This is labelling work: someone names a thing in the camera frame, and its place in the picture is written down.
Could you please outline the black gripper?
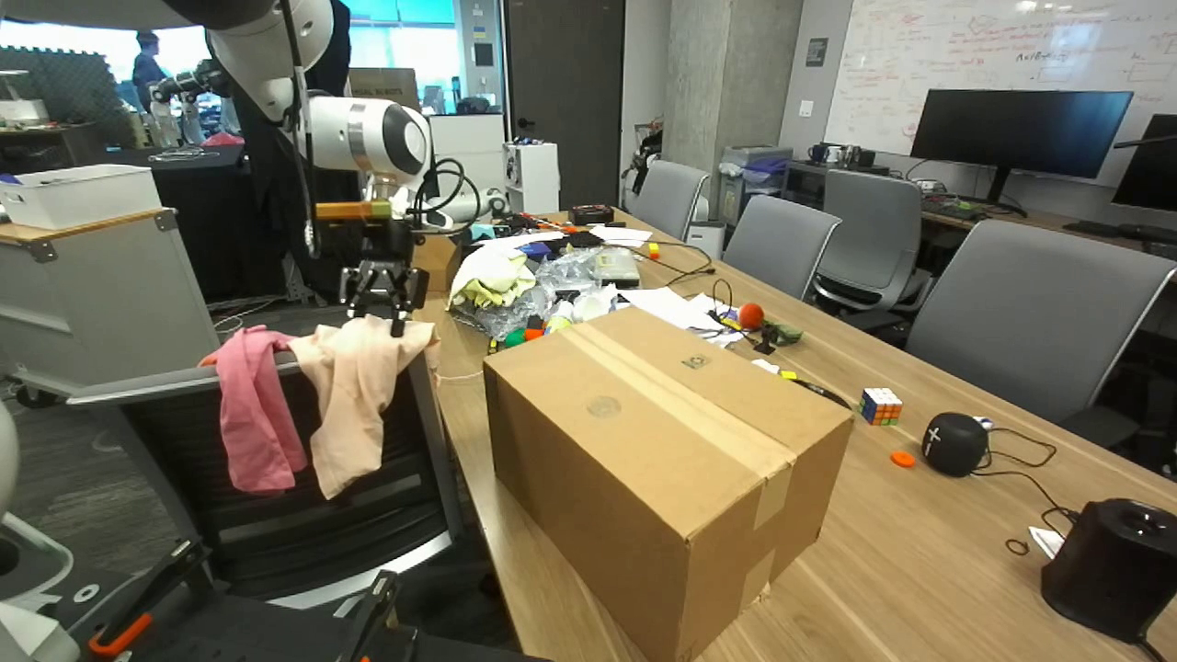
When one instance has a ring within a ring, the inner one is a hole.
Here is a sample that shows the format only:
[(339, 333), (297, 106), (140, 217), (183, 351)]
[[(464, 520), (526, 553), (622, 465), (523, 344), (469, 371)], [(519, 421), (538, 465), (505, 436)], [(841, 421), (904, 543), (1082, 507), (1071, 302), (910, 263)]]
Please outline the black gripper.
[(421, 212), (398, 212), (389, 201), (346, 201), (342, 225), (362, 233), (362, 263), (339, 285), (342, 320), (356, 320), (380, 299), (389, 307), (389, 334), (402, 338), (407, 311), (421, 311), (427, 296), (427, 274), (411, 266), (411, 252), (424, 243)]

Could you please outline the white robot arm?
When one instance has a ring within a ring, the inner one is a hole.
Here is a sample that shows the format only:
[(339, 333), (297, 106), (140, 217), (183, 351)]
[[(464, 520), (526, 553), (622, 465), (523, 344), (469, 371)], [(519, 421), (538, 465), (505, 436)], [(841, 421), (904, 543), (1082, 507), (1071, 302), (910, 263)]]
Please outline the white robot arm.
[[(411, 185), (433, 166), (429, 121), (395, 98), (333, 95), (308, 86), (308, 69), (333, 57), (342, 19), (336, 0), (165, 0), (182, 19), (207, 31), (212, 62), (279, 124), (307, 166), (367, 174)], [(342, 307), (362, 315), (380, 302), (395, 333), (424, 302), (427, 281), (411, 268), (424, 208), (389, 208), (383, 220), (366, 217), (380, 252), (342, 274)]]

